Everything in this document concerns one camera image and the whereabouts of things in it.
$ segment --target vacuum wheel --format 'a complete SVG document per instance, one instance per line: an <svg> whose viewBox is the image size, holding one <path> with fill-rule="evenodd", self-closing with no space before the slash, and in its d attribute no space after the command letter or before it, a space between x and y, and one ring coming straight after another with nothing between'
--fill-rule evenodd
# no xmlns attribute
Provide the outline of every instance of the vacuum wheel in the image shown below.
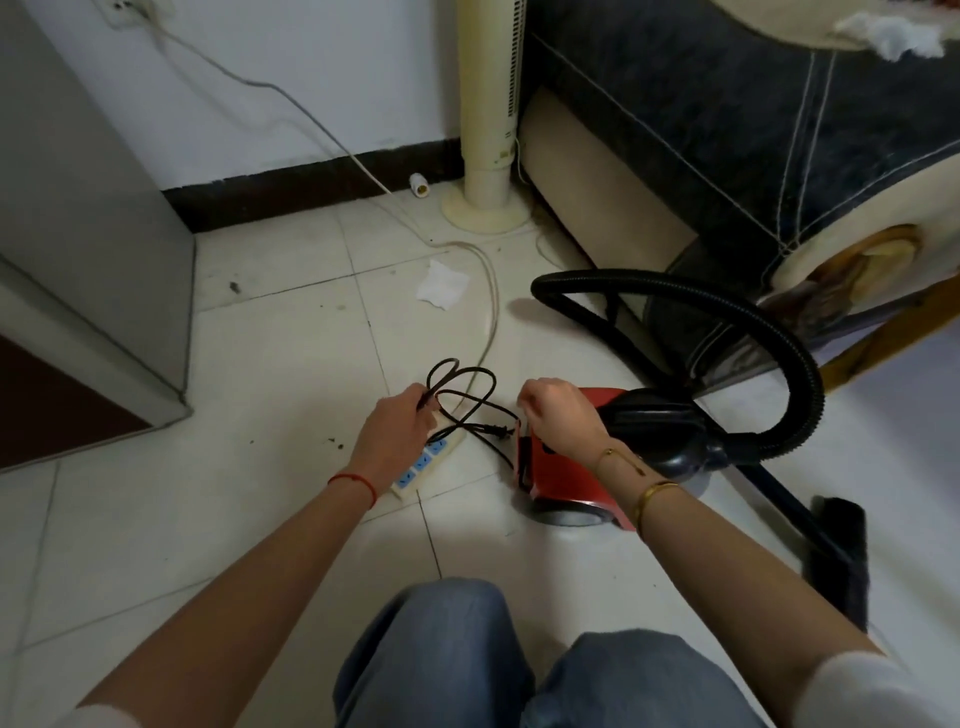
<svg viewBox="0 0 960 728"><path fill-rule="evenodd" d="M535 498L530 506L530 516L541 523L566 526L600 525L613 520L613 513L606 508L553 498Z"/></svg>

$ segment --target white tile floor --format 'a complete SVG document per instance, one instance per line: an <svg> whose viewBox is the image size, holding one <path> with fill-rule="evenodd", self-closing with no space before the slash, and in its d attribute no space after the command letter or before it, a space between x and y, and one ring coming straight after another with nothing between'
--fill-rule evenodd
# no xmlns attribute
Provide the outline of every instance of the white tile floor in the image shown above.
<svg viewBox="0 0 960 728"><path fill-rule="evenodd" d="M437 191L425 201L400 198L435 239L463 237L440 215ZM462 251L440 254L471 275L450 311L416 301L426 258L437 254L379 207L388 204L358 201L202 235L194 417L0 476L0 724L5 716L11 728L41 728L67 710L322 487L377 398L422 379L441 358L466 363L478 355L490 319L478 261ZM530 280L554 269L537 252L539 231L549 255L579 264L542 220L495 239L468 236L492 257L502 291L501 329L488 359L500 379L494 399L511 403L529 376L636 386L601 344L530 299ZM924 381L955 371L960 346L944 346L940 369ZM802 497L838 494L868 508L881 639L956 704L960 468L943 432L955 431L948 422L957 396L951 404L938 390L911 400L903 383L916 380L919 365L895 365L886 371L897 375L896 387L867 381L832 397L813 440L772 467ZM894 403L885 403L891 395ZM777 416L782 398L778 378L765 376L711 396L708 405L731 427L756 427ZM917 399L925 416L933 409L941 417L939 425L910 415ZM438 466L420 493L422 506L384 498L242 724L331 724L332 680L352 641L391 594L437 578L438 566L443 575L497 583L537 662L585 630L646 626L684 635L732 672L636 537L613 526L530 522L515 509L505 478L495 457L467 440ZM776 519L735 478L715 476L704 499L799 563L778 538Z"/></svg>

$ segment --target sleeve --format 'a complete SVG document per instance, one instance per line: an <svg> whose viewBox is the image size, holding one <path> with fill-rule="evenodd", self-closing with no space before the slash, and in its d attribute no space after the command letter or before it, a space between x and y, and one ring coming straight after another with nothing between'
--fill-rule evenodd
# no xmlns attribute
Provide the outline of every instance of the sleeve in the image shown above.
<svg viewBox="0 0 960 728"><path fill-rule="evenodd" d="M140 728L140 724L109 705L87 705L70 711L52 728Z"/></svg>
<svg viewBox="0 0 960 728"><path fill-rule="evenodd" d="M889 658L848 652L823 663L806 687L794 728L957 728L960 719L927 697Z"/></svg>

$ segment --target leg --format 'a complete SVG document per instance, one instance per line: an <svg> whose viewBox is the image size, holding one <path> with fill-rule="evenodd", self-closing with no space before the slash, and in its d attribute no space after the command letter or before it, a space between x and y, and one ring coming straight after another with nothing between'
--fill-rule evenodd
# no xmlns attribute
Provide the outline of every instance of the leg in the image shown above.
<svg viewBox="0 0 960 728"><path fill-rule="evenodd" d="M412 587L373 620L333 690L339 728L517 725L534 678L503 595L472 579Z"/></svg>
<svg viewBox="0 0 960 728"><path fill-rule="evenodd" d="M733 680L675 635L586 633L530 701L523 728L762 728Z"/></svg>

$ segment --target hand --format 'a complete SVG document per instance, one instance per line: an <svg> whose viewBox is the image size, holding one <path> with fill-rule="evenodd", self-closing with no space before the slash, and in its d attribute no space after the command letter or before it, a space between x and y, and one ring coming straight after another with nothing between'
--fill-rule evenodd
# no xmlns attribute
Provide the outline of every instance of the hand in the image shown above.
<svg viewBox="0 0 960 728"><path fill-rule="evenodd" d="M537 436L550 449L593 468L612 439L596 407L562 379L527 379L516 403Z"/></svg>
<svg viewBox="0 0 960 728"><path fill-rule="evenodd" d="M422 384L411 384L395 397L380 400L364 422L348 465L342 473L367 478L379 496L414 464L430 430L437 426L433 413L440 409L431 398L417 411L417 402L426 392Z"/></svg>

